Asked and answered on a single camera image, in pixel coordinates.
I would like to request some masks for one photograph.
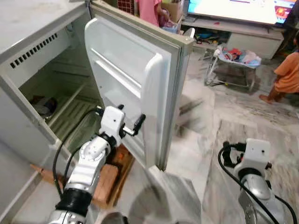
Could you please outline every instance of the orange shirt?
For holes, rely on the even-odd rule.
[[[274,86],[278,92],[299,92],[299,53],[290,54],[274,71],[281,76]]]

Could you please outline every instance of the refrigerator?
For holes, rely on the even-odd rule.
[[[84,112],[124,105],[125,123],[146,120],[122,143],[143,167],[165,170],[192,39],[168,33],[104,1],[3,0],[0,140],[51,169],[62,139]],[[45,119],[30,103],[54,97]],[[57,169],[100,128],[89,116],[63,147]]]

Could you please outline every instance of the bare foot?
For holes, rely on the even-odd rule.
[[[265,101],[265,102],[268,103],[268,104],[272,104],[272,101],[271,101],[271,100],[268,100],[268,96],[266,96],[266,95],[261,94],[261,95],[259,95],[259,98],[260,98],[262,101]]]

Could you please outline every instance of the tiled floor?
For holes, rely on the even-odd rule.
[[[193,52],[190,58],[166,172],[145,171],[135,162],[114,210],[126,215],[131,224],[244,223],[237,201],[239,188],[220,170],[215,157],[223,141],[254,137],[270,141],[273,169],[267,176],[274,192],[299,214],[299,119],[295,107],[299,97],[291,95],[273,105],[258,99],[260,93],[271,89],[272,70],[280,61],[263,62],[256,72],[257,89],[249,94],[230,86],[204,86],[208,64],[200,60],[202,56],[202,52]],[[44,223],[58,200],[53,189],[42,182],[13,224]],[[35,212],[32,206],[38,201],[47,209]],[[111,211],[100,211],[97,223],[107,212]]]

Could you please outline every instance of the television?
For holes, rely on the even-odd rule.
[[[282,25],[296,0],[190,0],[188,13]]]

